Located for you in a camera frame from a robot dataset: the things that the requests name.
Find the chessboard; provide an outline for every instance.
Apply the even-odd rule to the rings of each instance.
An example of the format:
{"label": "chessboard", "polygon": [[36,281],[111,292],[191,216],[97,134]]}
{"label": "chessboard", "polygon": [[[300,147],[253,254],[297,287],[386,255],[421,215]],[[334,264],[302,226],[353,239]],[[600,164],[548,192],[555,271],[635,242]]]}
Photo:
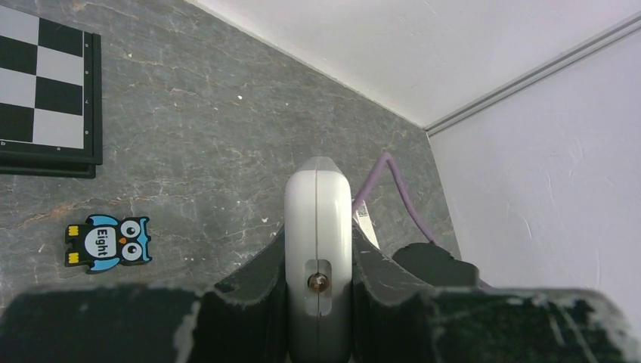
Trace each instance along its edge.
{"label": "chessboard", "polygon": [[94,178],[101,37],[0,6],[0,173]]}

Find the black chessboard frame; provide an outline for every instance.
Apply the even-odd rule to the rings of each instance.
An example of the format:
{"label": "black chessboard frame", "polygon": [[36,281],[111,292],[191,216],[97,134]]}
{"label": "black chessboard frame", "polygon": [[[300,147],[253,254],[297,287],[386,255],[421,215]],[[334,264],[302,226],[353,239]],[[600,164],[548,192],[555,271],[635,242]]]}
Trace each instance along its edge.
{"label": "black chessboard frame", "polygon": [[101,37],[87,32],[82,34],[85,46],[84,148],[0,140],[1,174],[95,178],[96,165],[103,162]]}

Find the white square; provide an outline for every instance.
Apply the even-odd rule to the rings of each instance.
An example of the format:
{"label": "white square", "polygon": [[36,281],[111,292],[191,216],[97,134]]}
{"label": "white square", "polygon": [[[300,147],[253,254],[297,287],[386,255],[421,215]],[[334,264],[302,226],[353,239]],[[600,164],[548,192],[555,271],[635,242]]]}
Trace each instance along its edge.
{"label": "white square", "polygon": [[33,114],[33,143],[83,149],[85,146],[84,118],[36,108]]}
{"label": "white square", "polygon": [[0,68],[0,102],[36,106],[36,76]]}
{"label": "white square", "polygon": [[38,45],[40,19],[0,6],[0,36]]}
{"label": "white square", "polygon": [[85,83],[85,61],[82,57],[38,47],[36,75],[74,85],[83,85]]}

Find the owl-shaped eraser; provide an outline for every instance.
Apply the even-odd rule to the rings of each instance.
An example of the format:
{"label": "owl-shaped eraser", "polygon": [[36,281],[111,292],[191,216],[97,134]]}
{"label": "owl-shaped eraser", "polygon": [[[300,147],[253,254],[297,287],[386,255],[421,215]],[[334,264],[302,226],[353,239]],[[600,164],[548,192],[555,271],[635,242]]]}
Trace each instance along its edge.
{"label": "owl-shaped eraser", "polygon": [[107,271],[119,263],[140,265],[151,261],[147,244],[148,217],[129,217],[122,221],[94,214],[84,225],[69,225],[64,234],[71,244],[66,252],[66,267],[87,265],[87,273]]}

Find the cable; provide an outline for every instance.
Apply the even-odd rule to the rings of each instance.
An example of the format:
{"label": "cable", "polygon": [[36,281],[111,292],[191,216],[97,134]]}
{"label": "cable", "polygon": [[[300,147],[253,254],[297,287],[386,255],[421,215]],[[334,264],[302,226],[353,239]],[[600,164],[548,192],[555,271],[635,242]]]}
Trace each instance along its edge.
{"label": "cable", "polygon": [[[403,204],[405,204],[405,209],[407,209],[407,212],[410,213],[410,216],[412,217],[412,220],[414,221],[414,223],[416,223],[416,226],[421,230],[425,238],[427,238],[427,240],[430,243],[435,244],[436,246],[439,246],[443,250],[447,250],[443,246],[441,246],[439,243],[436,242],[436,238],[434,238],[434,234],[429,230],[429,228],[427,228],[427,225],[420,218],[419,213],[416,211],[416,208],[414,208],[414,205],[410,200],[410,195],[408,194],[407,189],[405,188],[405,184],[403,184],[403,178],[401,177],[401,172],[398,170],[398,167],[394,162],[394,158],[392,158],[392,155],[390,153],[387,153],[387,152],[383,153],[383,155],[381,155],[379,159],[376,161],[376,163],[374,164],[374,167],[370,171],[370,174],[367,176],[367,179],[365,179],[363,186],[358,191],[358,193],[356,193],[356,197],[354,198],[354,201],[351,202],[351,214],[356,213],[356,211],[358,210],[358,207],[361,206],[361,204],[367,198],[367,195],[370,194],[370,192],[372,191],[372,188],[374,188],[374,185],[376,184],[376,180],[378,180],[378,178],[381,175],[383,166],[386,163],[387,163],[387,166],[389,167],[389,170],[392,172],[392,176],[394,177],[394,182],[396,183],[396,188],[398,189],[398,193],[401,195]],[[481,280],[480,278],[478,280],[478,286],[481,288],[492,288],[490,284]]]}

